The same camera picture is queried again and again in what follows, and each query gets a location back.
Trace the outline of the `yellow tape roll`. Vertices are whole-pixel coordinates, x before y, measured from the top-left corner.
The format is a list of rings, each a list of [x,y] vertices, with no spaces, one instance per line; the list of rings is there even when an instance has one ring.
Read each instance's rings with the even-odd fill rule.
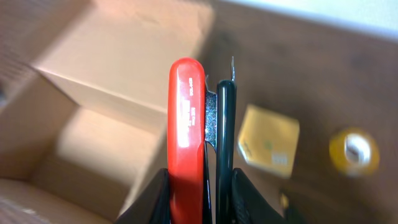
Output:
[[[380,162],[376,141],[359,128],[345,128],[332,135],[329,155],[336,170],[349,177],[370,175]]]

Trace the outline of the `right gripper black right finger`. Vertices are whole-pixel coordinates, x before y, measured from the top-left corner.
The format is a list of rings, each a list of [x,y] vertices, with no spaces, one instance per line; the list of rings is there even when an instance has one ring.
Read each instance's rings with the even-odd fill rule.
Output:
[[[233,169],[232,203],[238,224],[286,224],[240,168]]]

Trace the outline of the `cardboard box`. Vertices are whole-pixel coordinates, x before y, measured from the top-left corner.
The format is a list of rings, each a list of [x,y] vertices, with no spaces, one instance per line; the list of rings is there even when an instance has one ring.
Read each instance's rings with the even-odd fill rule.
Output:
[[[169,70],[213,1],[1,2],[1,222],[112,223],[167,164]]]

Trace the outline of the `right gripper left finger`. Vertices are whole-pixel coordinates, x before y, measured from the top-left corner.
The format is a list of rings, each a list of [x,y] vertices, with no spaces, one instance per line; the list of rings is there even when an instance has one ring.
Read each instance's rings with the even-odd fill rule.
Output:
[[[170,224],[169,172],[160,169],[114,224]]]

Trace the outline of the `yellow sticky note pad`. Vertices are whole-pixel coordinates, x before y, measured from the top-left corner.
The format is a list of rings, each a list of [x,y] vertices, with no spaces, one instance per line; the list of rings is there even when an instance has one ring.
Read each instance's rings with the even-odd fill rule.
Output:
[[[248,105],[238,134],[239,155],[249,166],[288,179],[294,168],[299,121]]]

